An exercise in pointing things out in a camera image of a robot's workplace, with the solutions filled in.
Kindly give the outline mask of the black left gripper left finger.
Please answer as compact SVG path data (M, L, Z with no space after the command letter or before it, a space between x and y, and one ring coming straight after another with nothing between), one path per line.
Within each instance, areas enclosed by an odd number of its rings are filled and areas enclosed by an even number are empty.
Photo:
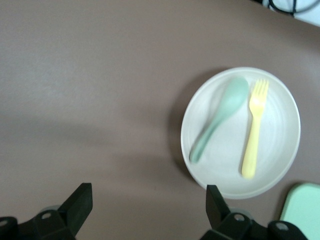
M13 216L0 218L2 240L74 240L93 209L91 183L82 183L57 209L46 209L18 223Z

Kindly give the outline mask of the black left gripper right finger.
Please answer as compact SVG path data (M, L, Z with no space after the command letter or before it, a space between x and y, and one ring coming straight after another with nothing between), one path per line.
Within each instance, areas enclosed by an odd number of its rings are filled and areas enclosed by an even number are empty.
M202 240L306 240L294 224L274 220L267 227L246 214L231 211L216 185L206 187L206 214L211 226Z

